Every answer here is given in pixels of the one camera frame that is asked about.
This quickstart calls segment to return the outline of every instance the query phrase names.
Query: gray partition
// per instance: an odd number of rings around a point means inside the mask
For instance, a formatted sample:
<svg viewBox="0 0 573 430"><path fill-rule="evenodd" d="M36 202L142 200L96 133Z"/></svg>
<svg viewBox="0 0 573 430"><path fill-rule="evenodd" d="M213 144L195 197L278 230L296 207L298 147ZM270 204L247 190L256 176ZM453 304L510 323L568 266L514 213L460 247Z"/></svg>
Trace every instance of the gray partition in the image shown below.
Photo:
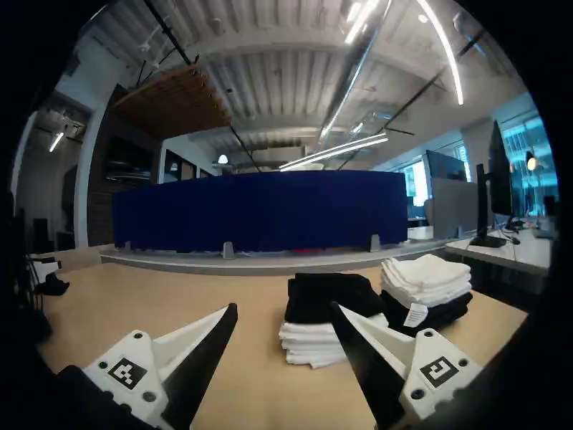
<svg viewBox="0 0 573 430"><path fill-rule="evenodd" d="M432 178L434 239L473 231L478 223L478 184Z"/></svg>

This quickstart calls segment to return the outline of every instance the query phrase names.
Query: ductwork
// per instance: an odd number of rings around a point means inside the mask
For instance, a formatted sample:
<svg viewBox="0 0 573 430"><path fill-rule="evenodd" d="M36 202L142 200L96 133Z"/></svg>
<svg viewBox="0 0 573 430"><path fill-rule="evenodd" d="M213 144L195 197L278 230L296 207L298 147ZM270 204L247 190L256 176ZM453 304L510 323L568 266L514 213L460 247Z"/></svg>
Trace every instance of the ductwork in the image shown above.
<svg viewBox="0 0 573 430"><path fill-rule="evenodd" d="M342 108L344 107L348 95L352 91L352 88L354 87L354 84L360 75L360 71L366 62L368 53L376 42L376 38L378 37L380 28L382 27L384 20L388 15L391 4L392 0L387 1L385 8L382 8L381 5L378 4L377 7L379 10L372 13L370 18L366 20L364 34L362 35L362 38L356 43L353 58L349 62L345 72L342 74L342 83L334 94L334 98L330 104L328 114L322 123L318 138L318 143L320 145L326 141L332 126L334 125L334 122L336 121L340 112L342 112Z"/></svg>

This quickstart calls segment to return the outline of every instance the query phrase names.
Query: blue partition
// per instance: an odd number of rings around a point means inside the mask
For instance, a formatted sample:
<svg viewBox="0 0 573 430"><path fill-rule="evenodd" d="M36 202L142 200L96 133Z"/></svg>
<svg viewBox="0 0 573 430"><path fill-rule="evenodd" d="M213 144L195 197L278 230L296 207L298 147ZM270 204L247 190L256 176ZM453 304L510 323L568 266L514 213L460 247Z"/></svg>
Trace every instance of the blue partition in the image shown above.
<svg viewBox="0 0 573 430"><path fill-rule="evenodd" d="M251 173L117 193L113 223L118 247L268 252L399 243L407 209L403 173Z"/></svg>

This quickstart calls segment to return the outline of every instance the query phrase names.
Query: desk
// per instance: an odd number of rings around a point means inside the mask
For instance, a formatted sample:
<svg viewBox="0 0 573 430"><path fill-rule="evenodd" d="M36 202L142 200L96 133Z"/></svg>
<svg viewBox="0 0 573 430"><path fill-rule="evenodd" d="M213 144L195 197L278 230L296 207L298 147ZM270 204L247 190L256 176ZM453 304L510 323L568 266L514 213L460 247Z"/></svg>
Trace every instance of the desk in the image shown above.
<svg viewBox="0 0 573 430"><path fill-rule="evenodd" d="M489 234L505 239L499 230ZM446 251L522 272L547 274L551 256L551 242L547 239L537 239L530 229L521 230L519 234L511 235L519 239L521 243L514 245L508 241L500 248L487 248L470 245L471 239L465 239L446 244Z"/></svg>
<svg viewBox="0 0 573 430"><path fill-rule="evenodd" d="M352 271L380 291L378 268ZM229 302L239 321L199 407L195 429L364 429L374 418L348 362L313 371L287 365L278 332L289 276L235 277L159 272L100 264L59 276L70 286L46 297L54 328L40 347L55 371L84 367L134 329L152 338L198 320ZM443 334L481 365L526 314L477 292L469 312Z"/></svg>
<svg viewBox="0 0 573 430"><path fill-rule="evenodd" d="M426 241L433 240L434 238L434 227L411 227L408 229L408 238L412 241Z"/></svg>

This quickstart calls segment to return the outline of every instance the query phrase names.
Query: computer monitor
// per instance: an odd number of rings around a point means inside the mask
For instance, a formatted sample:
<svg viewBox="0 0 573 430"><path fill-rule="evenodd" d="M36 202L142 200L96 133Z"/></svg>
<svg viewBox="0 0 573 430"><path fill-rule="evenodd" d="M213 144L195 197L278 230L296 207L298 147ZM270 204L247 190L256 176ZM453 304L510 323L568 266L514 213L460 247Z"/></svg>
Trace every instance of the computer monitor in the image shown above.
<svg viewBox="0 0 573 430"><path fill-rule="evenodd" d="M511 172L506 156L504 140L497 121L493 123L493 131L489 143L489 173L485 173L483 164L476 166L478 174L478 228L477 236L470 244L478 247L499 248L506 240L488 236L488 191L487 181L490 182L489 194L491 211L495 214L509 215L511 221Z"/></svg>

